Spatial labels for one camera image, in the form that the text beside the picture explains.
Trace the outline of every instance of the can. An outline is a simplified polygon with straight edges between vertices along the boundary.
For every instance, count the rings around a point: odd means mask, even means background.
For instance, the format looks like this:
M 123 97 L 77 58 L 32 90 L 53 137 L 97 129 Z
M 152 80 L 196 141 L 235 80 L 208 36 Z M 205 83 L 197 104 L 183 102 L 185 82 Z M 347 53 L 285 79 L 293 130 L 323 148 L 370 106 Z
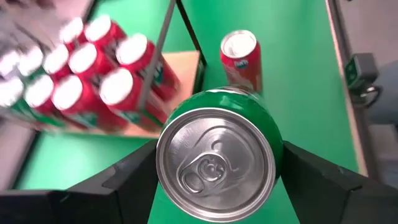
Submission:
M 0 107 L 20 120 L 33 124 L 37 128 L 43 124 L 62 127 L 63 123 L 56 119 L 43 116 L 30 108 L 24 99 L 25 85 L 19 77 L 0 83 Z
M 69 67 L 82 80 L 99 86 L 101 79 L 117 65 L 93 44 L 85 43 L 72 54 Z
M 226 35 L 220 57 L 229 84 L 262 91 L 261 48 L 252 32 L 236 30 Z
M 64 77 L 71 74 L 68 65 L 69 56 L 70 54 L 67 47 L 60 44 L 45 57 L 43 62 L 44 71 L 49 74 L 55 82 L 59 82 Z
M 99 95 L 108 108 L 118 116 L 143 129 L 154 131 L 167 120 L 170 113 L 163 101 L 149 90 L 143 110 L 138 110 L 144 82 L 125 68 L 118 68 L 103 80 Z
M 60 41 L 67 47 L 69 52 L 87 42 L 84 29 L 85 25 L 80 17 L 72 19 L 60 29 Z
M 15 76 L 13 72 L 17 68 L 21 53 L 16 49 L 8 49 L 0 58 L 1 79 L 8 80 Z
M 154 54 L 155 44 L 144 34 L 134 34 L 125 39 L 116 50 L 120 67 L 138 73 L 142 78 L 147 76 L 146 70 Z M 161 55 L 156 65 L 153 90 L 162 100 L 168 101 L 177 94 L 179 86 L 180 80 Z
M 75 75 L 61 80 L 52 101 L 63 115 L 87 128 L 114 133 L 127 126 L 126 120 L 112 113 L 101 101 L 92 84 Z
M 126 33 L 108 15 L 102 15 L 87 25 L 85 36 L 97 48 L 115 58 L 116 47 L 119 41 L 126 38 Z
M 17 67 L 22 81 L 31 82 L 44 73 L 43 59 L 43 51 L 37 45 L 32 46 L 25 54 L 21 55 Z
M 55 89 L 55 83 L 47 74 L 37 77 L 27 88 L 24 94 L 26 103 L 35 111 L 35 114 L 41 114 L 62 124 L 63 128 L 72 125 L 79 129 L 86 129 L 85 126 L 73 121 L 56 109 L 51 100 Z
M 193 95 L 173 111 L 156 150 L 166 195 L 188 214 L 233 222 L 268 199 L 282 162 L 278 127 L 258 95 L 235 87 Z

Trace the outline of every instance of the pull tab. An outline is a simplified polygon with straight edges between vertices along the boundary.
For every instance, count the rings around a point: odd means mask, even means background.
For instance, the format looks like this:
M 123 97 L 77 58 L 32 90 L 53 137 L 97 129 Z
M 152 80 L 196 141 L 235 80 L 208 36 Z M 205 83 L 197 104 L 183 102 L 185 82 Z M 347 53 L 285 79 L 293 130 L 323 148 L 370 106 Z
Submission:
M 188 193 L 207 195 L 225 179 L 227 167 L 220 155 L 204 153 L 182 169 L 178 180 Z

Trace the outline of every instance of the red can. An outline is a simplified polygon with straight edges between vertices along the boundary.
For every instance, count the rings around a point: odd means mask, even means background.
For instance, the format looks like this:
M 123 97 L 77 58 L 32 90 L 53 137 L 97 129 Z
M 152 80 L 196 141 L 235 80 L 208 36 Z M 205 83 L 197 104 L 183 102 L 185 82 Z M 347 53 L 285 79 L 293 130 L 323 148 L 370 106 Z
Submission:
M 236 30 L 221 41 L 221 62 L 230 84 L 262 91 L 261 49 L 254 34 Z
M 143 84 L 143 80 L 136 74 L 130 73 L 125 68 L 118 68 L 104 78 L 99 95 L 111 111 L 152 131 L 166 122 L 170 111 L 152 90 L 148 94 L 145 109 L 139 111 L 137 104 Z
M 92 84 L 71 75 L 56 87 L 52 101 L 66 117 L 107 133 L 120 131 L 127 121 L 112 113 L 101 101 Z
M 126 38 L 126 33 L 108 15 L 102 15 L 87 25 L 85 36 L 89 42 L 114 58 L 118 42 Z
M 93 44 L 85 43 L 72 54 L 69 67 L 82 80 L 99 86 L 101 79 L 117 65 Z
M 76 17 L 60 29 L 60 40 L 69 52 L 78 48 L 81 44 L 87 42 L 85 25 L 80 17 Z
M 154 54 L 154 43 L 143 34 L 127 38 L 116 50 L 120 67 L 138 73 L 142 78 L 146 77 L 146 69 Z M 179 86 L 180 80 L 161 55 L 156 66 L 153 90 L 162 100 L 167 101 L 177 94 Z
M 43 69 L 57 82 L 71 74 L 68 61 L 69 51 L 65 45 L 60 44 L 45 57 Z
M 25 91 L 26 103 L 37 113 L 70 124 L 76 128 L 86 129 L 85 126 L 73 121 L 56 109 L 51 101 L 55 83 L 50 76 L 43 74 L 36 78 Z

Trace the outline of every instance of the white can top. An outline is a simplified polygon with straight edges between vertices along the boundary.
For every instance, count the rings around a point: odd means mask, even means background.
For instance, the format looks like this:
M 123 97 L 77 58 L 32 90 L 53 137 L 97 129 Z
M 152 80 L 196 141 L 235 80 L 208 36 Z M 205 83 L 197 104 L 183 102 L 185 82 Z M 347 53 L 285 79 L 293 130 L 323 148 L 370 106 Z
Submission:
M 221 51 L 229 58 L 242 58 L 249 55 L 256 48 L 257 40 L 248 30 L 236 30 L 221 41 Z
M 83 84 L 80 79 L 76 75 L 70 75 L 56 87 L 52 102 L 58 110 L 67 110 L 80 99 L 82 92 Z
M 83 44 L 75 51 L 69 60 L 69 67 L 73 73 L 81 73 L 94 64 L 97 58 L 97 49 L 91 43 Z
M 69 51 L 63 44 L 58 45 L 49 53 L 43 62 L 43 68 L 48 74 L 54 74 L 68 63 Z
M 99 16 L 88 24 L 85 36 L 88 41 L 96 41 L 105 36 L 111 29 L 112 20 L 108 15 Z
M 0 106 L 8 108 L 22 96 L 24 84 L 21 79 L 14 77 L 0 83 Z
M 147 50 L 148 39 L 144 34 L 134 34 L 119 44 L 116 58 L 123 65 L 138 61 Z
M 28 77 L 42 65 L 43 58 L 42 50 L 39 46 L 35 45 L 26 54 L 21 56 L 18 70 L 23 76 Z
M 70 43 L 76 39 L 84 29 L 84 23 L 80 17 L 76 17 L 60 29 L 60 40 L 64 43 Z
M 18 64 L 20 54 L 16 50 L 9 51 L 0 58 L 0 74 L 7 75 Z
M 125 68 L 117 68 L 104 78 L 99 95 L 106 105 L 115 105 L 130 94 L 133 84 L 131 73 Z
M 43 105 L 51 97 L 52 90 L 54 89 L 54 82 L 48 75 L 41 75 L 34 80 L 25 92 L 26 103 L 31 108 L 36 108 Z

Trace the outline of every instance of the silver can lid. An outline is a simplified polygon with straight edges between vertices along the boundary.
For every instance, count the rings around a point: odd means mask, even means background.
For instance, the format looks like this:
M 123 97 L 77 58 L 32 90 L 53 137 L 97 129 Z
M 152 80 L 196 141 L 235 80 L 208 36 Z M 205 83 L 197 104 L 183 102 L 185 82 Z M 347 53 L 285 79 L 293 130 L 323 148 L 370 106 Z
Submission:
M 67 47 L 60 44 L 46 56 L 43 62 L 43 69 L 48 74 L 54 74 L 68 63 L 68 59 L 69 51 Z
M 246 118 L 219 108 L 175 118 L 160 135 L 156 166 L 171 201 L 211 222 L 254 213 L 275 182 L 274 156 L 264 135 Z
M 221 41 L 221 51 L 229 58 L 242 58 L 249 55 L 256 48 L 257 40 L 248 30 L 236 30 Z
M 31 108 L 36 108 L 43 105 L 51 98 L 52 90 L 54 89 L 54 82 L 49 75 L 43 74 L 35 79 L 25 91 L 26 103 Z
M 39 46 L 35 45 L 29 51 L 21 56 L 18 64 L 18 70 L 21 75 L 28 77 L 35 72 L 43 63 L 44 54 Z
M 58 87 L 55 88 L 52 102 L 58 110 L 67 110 L 80 99 L 82 92 L 83 84 L 79 77 L 70 75 L 62 79 Z
M 130 94 L 133 84 L 131 73 L 125 68 L 117 68 L 105 76 L 99 95 L 106 105 L 115 105 Z
M 112 20 L 108 15 L 101 15 L 87 25 L 85 36 L 88 41 L 97 41 L 111 30 Z
M 17 50 L 10 50 L 0 58 L 0 75 L 7 75 L 19 63 L 21 58 Z
M 69 67 L 73 73 L 81 73 L 92 66 L 97 58 L 97 49 L 91 43 L 83 44 L 75 51 L 69 60 Z
M 15 104 L 24 92 L 24 84 L 18 77 L 0 83 L 0 106 L 8 108 Z
M 72 42 L 83 32 L 84 26 L 80 17 L 72 19 L 60 29 L 60 40 L 64 43 Z
M 119 44 L 116 58 L 122 65 L 138 61 L 147 50 L 148 39 L 144 34 L 134 34 Z

